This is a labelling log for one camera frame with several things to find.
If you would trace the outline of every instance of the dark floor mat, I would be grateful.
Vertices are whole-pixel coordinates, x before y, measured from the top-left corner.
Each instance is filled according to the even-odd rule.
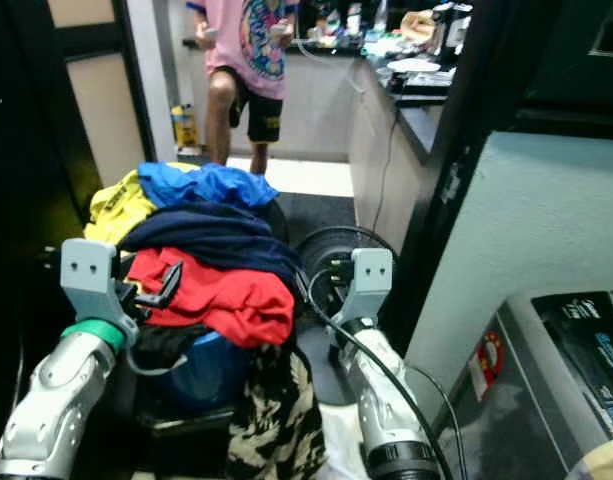
[[[281,193],[277,203],[286,216],[292,245],[297,245],[306,235],[322,227],[355,225],[352,198]]]

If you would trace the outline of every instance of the bottle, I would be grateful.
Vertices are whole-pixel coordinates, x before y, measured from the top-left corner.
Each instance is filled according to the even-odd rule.
[[[388,22],[388,0],[381,0],[379,7],[377,7],[377,13],[375,14],[375,25],[373,30],[377,33],[384,33],[386,31],[386,23]]]

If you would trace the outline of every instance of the floor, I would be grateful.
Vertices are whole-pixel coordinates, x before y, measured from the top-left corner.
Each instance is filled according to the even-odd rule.
[[[191,163],[203,163],[200,157],[180,157],[180,161]],[[250,160],[243,157],[231,157],[228,166],[248,170]],[[266,174],[268,182],[280,193],[277,199],[286,220],[290,234],[290,242],[295,245],[308,233],[329,225],[355,224],[355,210],[353,206],[353,186],[350,176],[350,167],[345,163],[328,163],[288,159],[270,159]],[[337,432],[339,428],[348,427],[353,432],[353,437],[359,435],[356,408],[322,407],[324,418],[324,430],[327,438],[331,432]],[[352,474],[341,465],[348,465],[351,469],[355,466],[359,457],[358,449],[348,448],[348,437],[345,437],[339,445],[345,444],[345,449],[334,448],[332,455],[335,460],[328,467],[332,470],[322,472],[326,480],[334,478],[365,478],[362,475]],[[149,472],[136,472],[133,480],[218,480],[197,479],[189,477],[157,476]]]

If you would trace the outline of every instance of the person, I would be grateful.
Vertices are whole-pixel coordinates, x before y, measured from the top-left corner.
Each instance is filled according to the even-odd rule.
[[[284,50],[295,31],[299,0],[189,0],[195,41],[206,50],[209,78],[206,143],[210,160],[226,164],[230,128],[249,106],[251,173],[264,174],[268,144],[279,140],[284,96]],[[272,34],[273,25],[284,26]],[[216,29],[216,38],[209,29]]]

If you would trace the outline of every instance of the sticker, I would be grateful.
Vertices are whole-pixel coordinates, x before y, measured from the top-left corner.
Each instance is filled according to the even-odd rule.
[[[484,335],[477,350],[468,361],[470,378],[477,401],[481,402],[486,392],[495,383],[504,366],[504,349],[497,332]]]

